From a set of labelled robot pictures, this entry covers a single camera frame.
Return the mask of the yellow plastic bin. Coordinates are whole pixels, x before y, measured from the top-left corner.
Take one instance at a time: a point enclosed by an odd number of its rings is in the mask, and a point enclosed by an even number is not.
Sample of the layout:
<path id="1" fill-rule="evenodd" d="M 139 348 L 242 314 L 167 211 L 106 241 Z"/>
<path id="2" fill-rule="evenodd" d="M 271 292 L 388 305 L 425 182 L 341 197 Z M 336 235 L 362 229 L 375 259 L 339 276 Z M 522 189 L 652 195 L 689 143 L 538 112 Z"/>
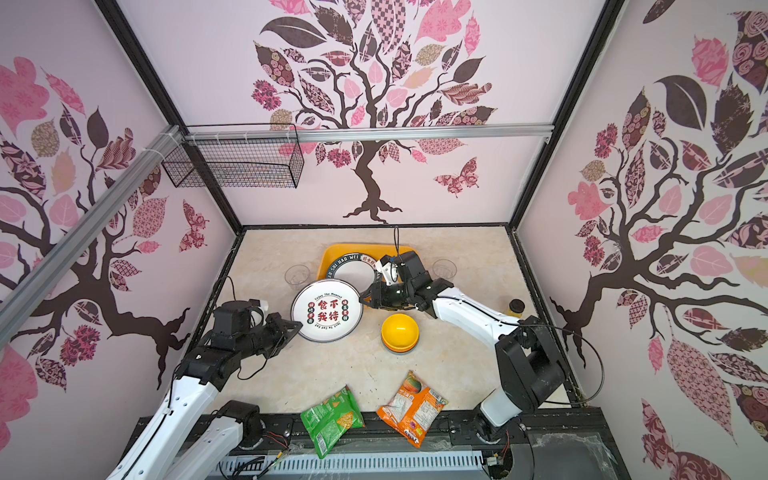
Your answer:
<path id="1" fill-rule="evenodd" d="M 375 243 L 336 243 L 329 246 L 323 253 L 320 266 L 317 270 L 316 279 L 322 280 L 326 277 L 331 265 L 344 255 L 360 253 L 374 258 L 381 259 L 383 256 L 396 256 L 394 245 L 375 244 Z"/>

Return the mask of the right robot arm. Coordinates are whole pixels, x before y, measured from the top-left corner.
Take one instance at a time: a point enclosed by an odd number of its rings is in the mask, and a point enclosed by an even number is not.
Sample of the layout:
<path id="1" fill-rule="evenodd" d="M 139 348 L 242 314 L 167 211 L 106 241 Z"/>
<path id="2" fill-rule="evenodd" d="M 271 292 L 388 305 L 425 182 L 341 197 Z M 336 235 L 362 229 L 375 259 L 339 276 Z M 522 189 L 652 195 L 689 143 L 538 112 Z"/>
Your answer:
<path id="1" fill-rule="evenodd" d="M 374 264 L 373 283 L 360 294 L 373 309 L 416 309 L 461 328 L 495 352 L 500 386 L 474 409 L 477 435 L 491 443 L 515 418 L 549 401 L 566 380 L 567 361 L 557 328 L 530 316 L 524 320 L 496 311 L 444 278 L 433 278 L 414 251 Z"/>

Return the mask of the green snack bag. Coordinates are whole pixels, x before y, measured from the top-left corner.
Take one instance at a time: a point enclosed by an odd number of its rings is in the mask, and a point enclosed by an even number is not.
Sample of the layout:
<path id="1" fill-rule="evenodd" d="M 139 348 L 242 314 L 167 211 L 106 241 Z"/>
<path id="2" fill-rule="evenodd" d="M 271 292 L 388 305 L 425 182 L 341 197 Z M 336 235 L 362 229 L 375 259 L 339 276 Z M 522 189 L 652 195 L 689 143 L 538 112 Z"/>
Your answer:
<path id="1" fill-rule="evenodd" d="M 365 427 L 358 402 L 348 386 L 300 414 L 316 455 L 324 459 L 349 430 Z"/>

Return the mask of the yellow juice bottle black cap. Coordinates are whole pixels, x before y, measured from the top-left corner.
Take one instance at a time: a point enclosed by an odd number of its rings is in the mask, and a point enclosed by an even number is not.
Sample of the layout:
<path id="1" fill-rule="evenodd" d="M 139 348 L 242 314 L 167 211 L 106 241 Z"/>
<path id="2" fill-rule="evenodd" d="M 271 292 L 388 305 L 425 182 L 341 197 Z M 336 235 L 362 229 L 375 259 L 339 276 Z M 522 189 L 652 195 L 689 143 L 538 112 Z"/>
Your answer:
<path id="1" fill-rule="evenodd" d="M 525 312 L 525 302 L 519 298 L 514 298 L 509 301 L 507 314 L 511 317 L 521 318 Z"/>

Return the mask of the plate with green rim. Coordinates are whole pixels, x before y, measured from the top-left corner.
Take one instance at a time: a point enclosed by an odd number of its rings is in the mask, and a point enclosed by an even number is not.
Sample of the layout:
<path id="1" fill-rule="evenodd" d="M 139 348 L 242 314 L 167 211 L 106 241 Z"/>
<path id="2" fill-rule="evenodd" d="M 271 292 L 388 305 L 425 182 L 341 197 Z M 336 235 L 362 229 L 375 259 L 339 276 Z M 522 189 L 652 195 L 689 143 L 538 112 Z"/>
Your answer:
<path id="1" fill-rule="evenodd" d="M 376 279 L 376 263 L 376 259 L 363 253 L 345 254 L 330 265 L 326 277 L 344 281 L 362 293 Z"/>

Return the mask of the aluminium rail left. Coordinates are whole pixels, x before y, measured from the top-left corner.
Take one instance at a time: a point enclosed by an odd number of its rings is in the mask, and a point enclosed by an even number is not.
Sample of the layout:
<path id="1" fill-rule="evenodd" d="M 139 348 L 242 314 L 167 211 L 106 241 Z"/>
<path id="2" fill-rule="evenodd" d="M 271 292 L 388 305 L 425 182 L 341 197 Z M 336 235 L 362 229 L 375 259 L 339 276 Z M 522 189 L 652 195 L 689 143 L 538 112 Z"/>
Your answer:
<path id="1" fill-rule="evenodd" d="M 78 223 L 52 248 L 38 267 L 25 277 L 1 305 L 1 344 L 6 345 L 13 335 L 32 316 L 61 278 L 70 270 L 79 256 L 108 221 L 123 206 L 130 195 L 161 162 L 183 141 L 177 125 L 167 126 L 142 150 L 115 184 L 102 195 Z"/>

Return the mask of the clear cup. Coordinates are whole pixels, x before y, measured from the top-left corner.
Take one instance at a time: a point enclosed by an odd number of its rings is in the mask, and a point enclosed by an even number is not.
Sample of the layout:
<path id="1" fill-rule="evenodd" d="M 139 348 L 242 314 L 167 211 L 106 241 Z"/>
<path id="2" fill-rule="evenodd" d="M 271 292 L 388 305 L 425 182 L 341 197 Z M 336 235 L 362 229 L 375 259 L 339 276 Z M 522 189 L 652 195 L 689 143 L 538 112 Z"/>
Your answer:
<path id="1" fill-rule="evenodd" d="M 458 272 L 456 264 L 449 259 L 438 259 L 432 264 L 432 273 L 439 278 L 453 280 Z"/>
<path id="2" fill-rule="evenodd" d="M 292 290 L 300 291 L 312 280 L 310 269 L 304 264 L 293 265 L 286 270 L 284 280 Z"/>

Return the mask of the orange snack bag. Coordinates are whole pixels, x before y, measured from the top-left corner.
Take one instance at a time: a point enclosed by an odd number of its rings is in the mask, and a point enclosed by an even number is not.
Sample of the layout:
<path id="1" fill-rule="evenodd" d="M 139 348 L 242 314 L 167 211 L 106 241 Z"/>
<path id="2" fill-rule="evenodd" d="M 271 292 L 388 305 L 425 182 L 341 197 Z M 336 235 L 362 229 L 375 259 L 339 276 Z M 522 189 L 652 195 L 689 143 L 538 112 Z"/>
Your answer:
<path id="1" fill-rule="evenodd" d="M 421 448 L 433 422 L 448 405 L 448 400 L 409 371 L 392 399 L 377 410 L 377 415 L 412 446 Z"/>

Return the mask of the aluminium rail back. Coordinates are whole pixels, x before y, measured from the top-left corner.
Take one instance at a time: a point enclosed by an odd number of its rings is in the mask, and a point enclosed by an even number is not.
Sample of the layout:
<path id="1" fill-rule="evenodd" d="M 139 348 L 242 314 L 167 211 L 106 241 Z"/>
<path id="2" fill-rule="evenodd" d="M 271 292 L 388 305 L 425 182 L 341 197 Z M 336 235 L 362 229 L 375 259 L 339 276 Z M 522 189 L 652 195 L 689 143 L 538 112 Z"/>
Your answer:
<path id="1" fill-rule="evenodd" d="M 313 143 L 324 141 L 380 141 L 448 138 L 549 138 L 553 131 L 554 126 L 545 123 L 309 130 L 288 128 L 286 130 L 191 132 L 189 135 L 185 136 L 185 140 L 190 143 L 201 143 L 203 141 L 223 142 L 225 140 L 268 140 Z"/>

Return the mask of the clear cup back right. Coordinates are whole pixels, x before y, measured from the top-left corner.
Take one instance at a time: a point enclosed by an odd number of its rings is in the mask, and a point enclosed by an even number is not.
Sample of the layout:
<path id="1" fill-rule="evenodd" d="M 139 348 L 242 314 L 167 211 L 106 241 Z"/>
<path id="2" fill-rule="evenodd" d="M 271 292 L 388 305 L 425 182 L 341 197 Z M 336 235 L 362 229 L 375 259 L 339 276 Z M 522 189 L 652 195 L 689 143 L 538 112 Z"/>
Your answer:
<path id="1" fill-rule="evenodd" d="M 456 264 L 449 259 L 438 259 L 432 264 L 432 273 L 439 278 L 453 280 L 458 272 Z"/>

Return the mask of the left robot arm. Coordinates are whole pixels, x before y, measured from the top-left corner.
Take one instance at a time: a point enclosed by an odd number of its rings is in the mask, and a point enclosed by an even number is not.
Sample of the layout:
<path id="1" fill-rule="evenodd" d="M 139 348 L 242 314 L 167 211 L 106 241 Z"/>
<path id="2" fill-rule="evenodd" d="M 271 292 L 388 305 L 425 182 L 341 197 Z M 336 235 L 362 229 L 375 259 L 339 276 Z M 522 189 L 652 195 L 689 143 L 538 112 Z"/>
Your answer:
<path id="1" fill-rule="evenodd" d="M 273 358 L 301 329 L 300 322 L 260 307 L 218 310 L 214 327 L 182 359 L 160 407 L 108 477 L 204 479 L 232 450 L 258 446 L 265 429 L 259 407 L 230 400 L 192 446 L 178 454 L 242 362 L 252 356 Z"/>

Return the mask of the clear cup left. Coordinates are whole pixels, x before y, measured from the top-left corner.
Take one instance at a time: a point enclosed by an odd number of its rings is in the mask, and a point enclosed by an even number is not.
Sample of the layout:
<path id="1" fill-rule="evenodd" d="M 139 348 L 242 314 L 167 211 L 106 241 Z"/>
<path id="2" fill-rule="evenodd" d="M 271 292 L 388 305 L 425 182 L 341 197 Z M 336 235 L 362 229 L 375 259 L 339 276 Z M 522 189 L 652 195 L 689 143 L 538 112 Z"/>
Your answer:
<path id="1" fill-rule="evenodd" d="M 300 291 L 312 280 L 310 269 L 304 264 L 293 265 L 286 270 L 284 280 L 292 290 Z"/>

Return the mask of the yellow bowls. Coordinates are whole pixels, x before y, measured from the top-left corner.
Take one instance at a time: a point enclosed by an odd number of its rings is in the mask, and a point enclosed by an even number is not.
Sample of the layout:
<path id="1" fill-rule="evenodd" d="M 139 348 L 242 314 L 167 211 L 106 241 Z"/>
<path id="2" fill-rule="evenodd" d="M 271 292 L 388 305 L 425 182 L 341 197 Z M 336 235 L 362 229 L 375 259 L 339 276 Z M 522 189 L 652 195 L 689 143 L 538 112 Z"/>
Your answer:
<path id="1" fill-rule="evenodd" d="M 406 314 L 387 317 L 381 326 L 381 341 L 391 352 L 404 354 L 413 350 L 420 339 L 417 322 Z"/>

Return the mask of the aluminium rail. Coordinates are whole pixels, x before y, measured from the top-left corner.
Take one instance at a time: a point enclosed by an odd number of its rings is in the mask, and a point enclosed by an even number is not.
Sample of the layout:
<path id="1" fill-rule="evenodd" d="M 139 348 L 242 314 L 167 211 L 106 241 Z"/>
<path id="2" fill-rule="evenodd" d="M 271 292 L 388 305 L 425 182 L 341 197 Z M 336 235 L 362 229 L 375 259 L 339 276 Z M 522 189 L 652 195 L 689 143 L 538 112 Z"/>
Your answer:
<path id="1" fill-rule="evenodd" d="M 78 223 L 52 248 L 38 267 L 25 277 L 1 305 L 1 344 L 6 345 L 13 335 L 32 316 L 61 278 L 70 270 L 79 256 L 108 221 L 123 206 L 130 195 L 161 162 L 183 141 L 177 125 L 167 126 L 142 150 L 115 184 L 102 195 Z"/>
<path id="2" fill-rule="evenodd" d="M 286 130 L 191 132 L 189 135 L 185 136 L 185 140 L 190 143 L 201 143 L 203 141 L 223 142 L 225 140 L 268 140 L 313 143 L 324 141 L 380 141 L 448 138 L 549 138 L 553 131 L 554 126 L 545 123 L 309 130 L 288 128 Z"/>

